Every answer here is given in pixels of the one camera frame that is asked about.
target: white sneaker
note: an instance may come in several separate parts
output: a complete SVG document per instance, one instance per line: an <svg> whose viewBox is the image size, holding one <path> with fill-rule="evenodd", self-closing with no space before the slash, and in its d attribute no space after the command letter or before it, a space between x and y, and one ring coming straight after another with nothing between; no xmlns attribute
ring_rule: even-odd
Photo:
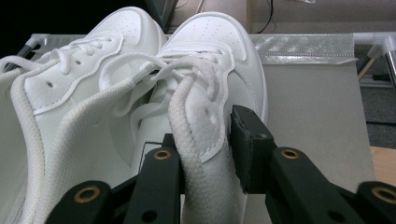
<svg viewBox="0 0 396 224"><path fill-rule="evenodd" d="M13 191L12 198L5 196L13 204L15 194L20 194L23 195L24 202L15 202L12 209L7 206L2 218L7 217L7 222L10 223L43 223L53 206L71 186L97 179L114 187L131 177L127 162L131 154L130 148L117 147L116 150L110 146L111 143L105 146L88 144L88 149L83 152L73 151L73 146L67 145L68 140L79 138L78 132L83 130L76 128L67 134L60 133L75 123L74 117L69 115L74 107L99 92L99 74L108 61L129 52L154 55L165 41L163 31L149 14L136 7L126 7L106 17L83 39L53 50L37 62L16 57L6 57L0 61L2 68L6 63L16 63L22 67L17 71L22 70L24 73L15 79L11 98L24 134L28 170L26 193L17 193L23 190L21 187L22 189L10 190ZM112 81L118 82L133 76L141 64L139 61L126 63L118 69ZM119 136L113 137L117 142ZM3 148L6 148L7 143L0 144L2 158L3 153L9 158L23 154L5 151ZM107 152L99 152L95 150L96 147L108 149ZM16 160L20 160L18 165L24 171L23 175L12 178L6 176L5 181L2 176L2 183L10 181L22 185L26 173L26 156ZM71 164L59 170L58 163L64 160ZM59 172L65 173L65 178L58 178Z"/></svg>
<svg viewBox="0 0 396 224"><path fill-rule="evenodd" d="M134 174L142 153L159 145L165 133L173 133L187 184L183 222L241 223L246 195L228 145L230 114L233 105L243 105L266 122L268 111L262 64L247 32L225 14L198 14L176 30L156 57L120 56L101 77L111 77L114 67L136 59L155 65L134 79L104 85L105 91L85 101L86 109L102 106L92 114L86 112L86 118L93 113L95 118L106 119L130 113ZM161 70L148 76L155 69ZM132 109L138 96L155 83L149 103ZM114 102L130 90L129 104Z"/></svg>

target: shoelace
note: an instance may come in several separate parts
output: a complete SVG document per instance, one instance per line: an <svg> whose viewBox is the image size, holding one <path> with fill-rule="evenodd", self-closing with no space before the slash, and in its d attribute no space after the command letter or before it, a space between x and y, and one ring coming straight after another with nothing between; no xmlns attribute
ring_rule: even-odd
<svg viewBox="0 0 396 224"><path fill-rule="evenodd" d="M103 41L112 40L109 36L78 39L60 49L53 49L45 53L37 62L27 60L20 56L7 56L0 60L0 71L4 73L4 69L8 63L14 63L27 71L33 71L42 66L43 63L41 62L43 61L48 59L59 59L61 73L67 75L70 72L72 62L71 50L81 50L85 54L92 56L95 49L101 49L103 47ZM74 63L81 64L78 60L75 60Z"/></svg>
<svg viewBox="0 0 396 224"><path fill-rule="evenodd" d="M174 135L182 139L178 142L177 148L184 172L187 178L187 195L199 197L199 203L191 203L190 198L186 197L186 208L195 211L195 215L202 219L203 223L212 223L210 218L210 208L207 207L209 199L209 189L205 182L204 169L200 160L197 146L193 143L189 124L184 111L185 99L196 78L201 79L206 85L206 96L210 101L214 101L219 91L219 81L215 75L216 70L213 63L218 63L214 54L221 54L220 49L216 48L172 48L165 49L156 57L142 53L130 53L121 55L110 61L99 77L99 88L104 90L110 85L111 74L131 60L144 59L149 61L141 68L140 73L146 74L141 82L135 86L131 92L130 101L124 108L113 108L114 116L124 116L131 110L132 105L140 97L146 94L159 81L164 80L167 85L165 96L161 103L148 103L139 106L134 110L130 117L131 133L134 142L137 140L138 122L141 119L167 113L169 110L169 120L173 123ZM154 70L160 71L154 76L148 76Z"/></svg>

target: brass grommet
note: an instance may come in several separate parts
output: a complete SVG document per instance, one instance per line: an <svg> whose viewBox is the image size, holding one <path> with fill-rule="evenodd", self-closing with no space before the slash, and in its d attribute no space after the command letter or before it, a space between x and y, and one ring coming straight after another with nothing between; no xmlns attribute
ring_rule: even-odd
<svg viewBox="0 0 396 224"><path fill-rule="evenodd" d="M300 157L300 155L296 151L291 150L291 149L284 149L280 152L280 154L288 159L291 159L291 160L295 160Z"/></svg>
<svg viewBox="0 0 396 224"><path fill-rule="evenodd" d="M154 153L154 158L162 161L166 160L171 157L171 153L168 150L159 150L158 152Z"/></svg>
<svg viewBox="0 0 396 224"><path fill-rule="evenodd" d="M372 188L372 193L384 202L396 204L396 192L391 189L374 187Z"/></svg>
<svg viewBox="0 0 396 224"><path fill-rule="evenodd" d="M89 196L83 196L84 193L88 193L89 191L91 191L92 193ZM95 198L97 198L100 194L100 189L96 186L88 186L85 187L81 190L79 190L76 194L75 194L75 202L76 203L88 203L92 200L94 200Z"/></svg>

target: white shoelace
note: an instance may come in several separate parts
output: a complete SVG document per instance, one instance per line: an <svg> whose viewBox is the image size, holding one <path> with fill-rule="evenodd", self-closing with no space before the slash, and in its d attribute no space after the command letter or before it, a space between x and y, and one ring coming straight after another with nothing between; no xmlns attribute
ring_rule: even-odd
<svg viewBox="0 0 396 224"><path fill-rule="evenodd" d="M169 121L173 124L174 136L177 136L175 138L178 145L177 150L187 179L187 195L193 194L194 199L197 199L197 196L199 197L199 203L191 203L189 197L186 197L187 207L198 213L196 215L202 218L204 223L211 223L209 215L211 211L206 206L210 198L199 151L193 142L190 126L187 122L184 103L194 80L197 78L207 85L207 98L210 101L216 99L219 91L219 81L213 66L213 63L218 63L218 59L214 54L221 54L220 49L213 47L180 47L164 49L156 57L142 53L124 54L110 61L99 77L99 88L104 90L111 86L111 75L129 61L144 59L149 62L149 64L141 68L142 72L136 75L140 76L143 73L147 76L142 79L141 83L136 85L127 106L124 108L113 108L112 113L114 116L126 115L131 110L134 102L152 89L159 80L163 79L166 82L167 90L161 103L141 105L132 112L130 117L132 138L136 142L139 120L168 113L169 110ZM150 72L158 69L160 71L156 75L149 76Z"/></svg>
<svg viewBox="0 0 396 224"><path fill-rule="evenodd" d="M27 71L33 71L43 65L40 63L41 61L46 61L47 59L59 59L61 73L67 75L70 72L72 62L71 50L81 50L85 54L92 56L95 49L102 48L103 41L112 40L109 36L78 39L64 47L61 47L60 49L53 49L52 51L45 53L38 62L33 62L20 56L7 56L0 60L0 71L4 73L4 69L8 63L14 63ZM75 60L74 63L81 64L78 60Z"/></svg>

